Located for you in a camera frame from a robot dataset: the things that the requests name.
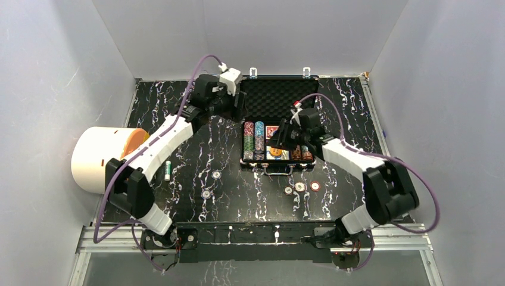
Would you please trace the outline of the blue ten chip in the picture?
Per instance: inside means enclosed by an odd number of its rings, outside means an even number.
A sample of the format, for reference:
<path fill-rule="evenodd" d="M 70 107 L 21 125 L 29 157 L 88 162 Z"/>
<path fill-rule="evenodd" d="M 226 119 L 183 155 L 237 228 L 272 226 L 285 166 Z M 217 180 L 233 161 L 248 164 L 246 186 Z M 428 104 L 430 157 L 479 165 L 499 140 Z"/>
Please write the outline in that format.
<path fill-rule="evenodd" d="M 211 197 L 211 192 L 209 190 L 203 190 L 201 193 L 201 197 L 207 200 Z"/>
<path fill-rule="evenodd" d="M 221 174 L 221 172 L 220 172 L 220 171 L 215 170 L 215 171 L 211 174 L 211 176 L 212 176 L 212 178 L 213 178 L 213 179 L 220 179 L 220 178 L 221 178 L 221 176 L 222 176 L 222 174 Z"/>

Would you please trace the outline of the yellow big blind button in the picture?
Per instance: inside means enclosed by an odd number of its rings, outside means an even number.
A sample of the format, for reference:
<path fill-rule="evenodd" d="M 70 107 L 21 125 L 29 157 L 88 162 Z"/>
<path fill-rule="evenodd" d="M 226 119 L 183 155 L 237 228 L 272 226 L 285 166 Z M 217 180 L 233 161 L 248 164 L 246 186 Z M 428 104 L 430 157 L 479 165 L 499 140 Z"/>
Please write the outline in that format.
<path fill-rule="evenodd" d="M 282 154 L 283 154 L 283 150 L 278 149 L 278 148 L 275 148 L 275 147 L 270 147 L 270 149 L 269 149 L 269 154 L 270 154 L 272 157 L 281 157 L 281 156 L 282 156 Z"/>

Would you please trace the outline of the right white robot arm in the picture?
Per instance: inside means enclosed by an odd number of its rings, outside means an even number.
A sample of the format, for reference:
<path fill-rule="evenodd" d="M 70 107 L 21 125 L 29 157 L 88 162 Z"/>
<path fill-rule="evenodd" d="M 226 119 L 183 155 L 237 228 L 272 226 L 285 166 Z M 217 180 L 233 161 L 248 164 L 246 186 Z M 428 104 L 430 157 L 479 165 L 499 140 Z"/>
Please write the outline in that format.
<path fill-rule="evenodd" d="M 402 164 L 351 150 L 343 139 L 325 130 L 315 108 L 296 111 L 294 116 L 281 120 L 266 144 L 288 151 L 306 146 L 315 157 L 357 178 L 364 191 L 362 205 L 338 218 L 333 230 L 315 235 L 313 241 L 332 241 L 349 247 L 358 240 L 359 233 L 390 223 L 419 206 L 412 179 Z"/>

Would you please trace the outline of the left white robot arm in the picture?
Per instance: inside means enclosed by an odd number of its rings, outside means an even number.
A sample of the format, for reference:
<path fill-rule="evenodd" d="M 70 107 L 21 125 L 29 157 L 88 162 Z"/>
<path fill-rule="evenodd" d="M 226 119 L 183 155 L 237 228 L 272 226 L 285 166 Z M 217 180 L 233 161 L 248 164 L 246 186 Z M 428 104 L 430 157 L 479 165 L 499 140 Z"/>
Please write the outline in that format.
<path fill-rule="evenodd" d="M 246 93 L 240 90 L 243 76 L 230 69 L 219 76 L 199 75 L 179 104 L 147 141 L 123 159 L 110 159 L 105 166 L 105 199 L 155 233 L 164 248 L 177 243 L 172 219 L 155 203 L 150 187 L 157 170 L 172 152 L 193 136 L 211 116 L 240 121 Z"/>

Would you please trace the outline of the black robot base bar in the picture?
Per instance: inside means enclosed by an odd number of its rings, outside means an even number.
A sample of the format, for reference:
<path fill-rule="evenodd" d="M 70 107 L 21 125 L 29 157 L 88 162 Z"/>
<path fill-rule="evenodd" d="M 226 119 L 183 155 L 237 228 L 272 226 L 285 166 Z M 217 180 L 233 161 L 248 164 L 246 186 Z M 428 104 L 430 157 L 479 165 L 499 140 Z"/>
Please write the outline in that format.
<path fill-rule="evenodd" d="M 155 254 L 178 254 L 181 263 L 308 260 L 355 266 L 372 246 L 369 234 L 338 238 L 333 222 L 178 223 L 162 237 L 144 230 L 140 244 Z"/>

